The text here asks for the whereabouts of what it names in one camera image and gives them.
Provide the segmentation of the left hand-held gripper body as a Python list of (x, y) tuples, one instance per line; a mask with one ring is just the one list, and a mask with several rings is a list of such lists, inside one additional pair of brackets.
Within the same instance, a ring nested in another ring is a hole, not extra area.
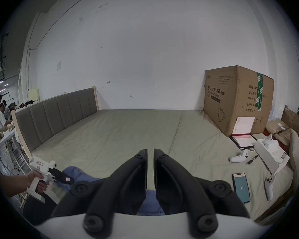
[(49, 169), (50, 168), (56, 168), (55, 161), (51, 161), (50, 163), (40, 159), (39, 157), (32, 156), (32, 158), (29, 160), (29, 166), (32, 170), (36, 170), (38, 173), (40, 173), (43, 176), (43, 179), (40, 179), (39, 177), (35, 177), (31, 185), (27, 188), (27, 193), (35, 198), (36, 200), (40, 201), (41, 203), (45, 203), (45, 198), (43, 195), (36, 192), (37, 186), (40, 182), (40, 180), (44, 181), (45, 183), (49, 182), (50, 185), (53, 185), (52, 182), (52, 176), (50, 174)]

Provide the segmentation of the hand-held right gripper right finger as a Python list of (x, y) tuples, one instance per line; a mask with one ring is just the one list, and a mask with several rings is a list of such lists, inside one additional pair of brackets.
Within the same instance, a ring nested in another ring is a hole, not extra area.
[(156, 199), (165, 215), (187, 213), (189, 233), (209, 237), (216, 232), (216, 214), (250, 218), (231, 185), (192, 176), (160, 149), (153, 151)]

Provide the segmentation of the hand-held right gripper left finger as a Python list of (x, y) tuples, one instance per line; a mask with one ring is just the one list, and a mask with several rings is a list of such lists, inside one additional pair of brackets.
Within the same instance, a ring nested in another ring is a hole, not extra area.
[(146, 199), (147, 149), (126, 161), (110, 177), (77, 181), (51, 217), (85, 214), (83, 228), (92, 237), (109, 237), (115, 213), (136, 215)]

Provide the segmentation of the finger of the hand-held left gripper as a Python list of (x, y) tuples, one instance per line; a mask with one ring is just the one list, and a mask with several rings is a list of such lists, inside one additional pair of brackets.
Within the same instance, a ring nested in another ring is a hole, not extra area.
[(50, 174), (52, 182), (60, 182), (67, 185), (72, 185), (75, 182), (72, 177), (56, 168), (50, 168)]

